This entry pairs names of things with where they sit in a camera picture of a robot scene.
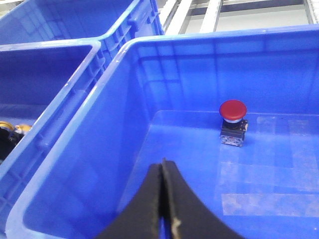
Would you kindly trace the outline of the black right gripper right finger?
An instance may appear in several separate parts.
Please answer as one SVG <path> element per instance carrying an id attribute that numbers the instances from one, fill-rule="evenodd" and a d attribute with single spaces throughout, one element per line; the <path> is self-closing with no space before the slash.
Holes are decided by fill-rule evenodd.
<path id="1" fill-rule="evenodd" d="M 170 239 L 242 239 L 211 212 L 185 181 L 174 161 L 161 163 L 165 234 Z"/>

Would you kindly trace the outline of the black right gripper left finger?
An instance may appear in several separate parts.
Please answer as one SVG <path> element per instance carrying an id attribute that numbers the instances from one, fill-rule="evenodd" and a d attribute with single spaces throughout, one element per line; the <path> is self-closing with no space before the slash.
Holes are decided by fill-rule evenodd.
<path id="1" fill-rule="evenodd" d="M 160 235 L 162 167 L 151 164 L 136 194 L 97 239 L 158 239 Z"/>

